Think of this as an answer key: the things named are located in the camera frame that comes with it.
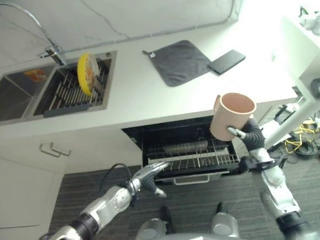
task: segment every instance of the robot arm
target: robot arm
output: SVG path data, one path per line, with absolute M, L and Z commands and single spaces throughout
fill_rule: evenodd
M 155 176 L 168 166 L 167 162 L 157 162 L 137 171 L 125 187 L 113 186 L 105 195 L 90 203 L 70 225 L 63 226 L 50 240 L 92 240 L 111 220 L 128 208 L 141 188 L 160 197 L 166 193 L 159 189 Z
M 242 130 L 228 127 L 247 147 L 250 157 L 242 158 L 240 168 L 252 172 L 252 180 L 260 199 L 276 220 L 286 239 L 319 239 L 319 233 L 302 217 L 297 201 L 286 185 L 286 177 L 279 161 L 270 158 L 258 123 L 250 119 Z

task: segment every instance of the white countertop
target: white countertop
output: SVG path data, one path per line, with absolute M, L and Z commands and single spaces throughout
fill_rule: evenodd
M 238 21 L 86 50 L 93 54 L 117 51 L 106 110 L 3 125 L 0 126 L 0 141 L 85 128 L 125 128 L 209 116 L 213 114 L 217 95 L 224 92 L 243 93 L 257 103 L 295 98 L 291 79 L 270 60 L 270 46 L 266 45 L 268 39 L 253 34 L 240 23 Z M 209 72 L 180 86 L 170 87 L 161 79 L 142 50 L 151 52 L 181 40 L 192 42 L 210 60 L 231 49 L 243 53 L 246 59 L 221 76 Z M 76 58 L 83 52 L 72 52 L 66 57 Z M 33 65 L 39 65 L 39 62 L 37 60 Z M 0 71 L 0 74 L 9 72 L 10 68 L 2 68 Z

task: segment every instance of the faucet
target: faucet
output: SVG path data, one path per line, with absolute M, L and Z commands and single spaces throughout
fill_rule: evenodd
M 59 64 L 60 66 L 65 66 L 66 62 L 65 60 L 61 57 L 62 54 L 62 48 L 58 45 L 58 43 L 50 36 L 50 34 L 46 31 L 46 29 L 41 25 L 41 23 L 39 22 L 39 20 L 31 13 L 29 12 L 27 9 L 25 9 L 24 7 L 14 3 L 14 2 L 10 2 L 10 1 L 0 1 L 0 5 L 4 5 L 4 6 L 9 6 L 9 7 L 13 7 L 16 8 L 20 11 L 22 11 L 24 14 L 26 14 L 28 17 L 30 17 L 35 24 L 39 27 L 39 29 L 43 32 L 44 36 L 46 37 L 46 39 L 48 39 L 48 41 L 52 44 L 52 46 L 48 46 L 44 49 L 44 53 L 40 54 L 39 57 L 41 58 L 45 58 L 45 57 L 52 57 L 53 60 Z

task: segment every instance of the black smartphone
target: black smartphone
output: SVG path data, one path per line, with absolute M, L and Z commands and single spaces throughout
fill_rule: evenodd
M 228 51 L 226 54 L 210 62 L 208 67 L 219 75 L 225 73 L 246 58 L 245 55 L 235 50 Z

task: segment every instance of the white wall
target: white wall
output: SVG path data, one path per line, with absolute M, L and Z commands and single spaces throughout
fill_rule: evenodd
M 232 0 L 12 0 L 66 50 L 225 20 Z M 29 61 L 47 40 L 19 10 L 0 6 L 0 68 Z

